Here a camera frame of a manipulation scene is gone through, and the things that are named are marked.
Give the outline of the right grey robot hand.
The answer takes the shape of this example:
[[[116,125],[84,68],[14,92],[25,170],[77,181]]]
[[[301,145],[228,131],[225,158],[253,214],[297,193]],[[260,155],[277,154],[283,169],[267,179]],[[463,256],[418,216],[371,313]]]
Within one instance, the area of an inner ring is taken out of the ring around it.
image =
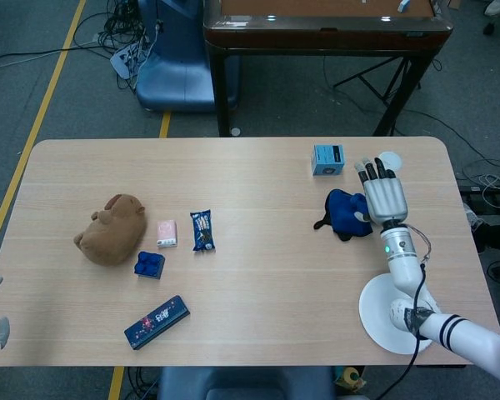
[[[367,210],[356,211],[355,218],[375,223],[383,230],[400,227],[408,217],[408,205],[400,179],[383,161],[364,157],[355,164],[362,184]]]

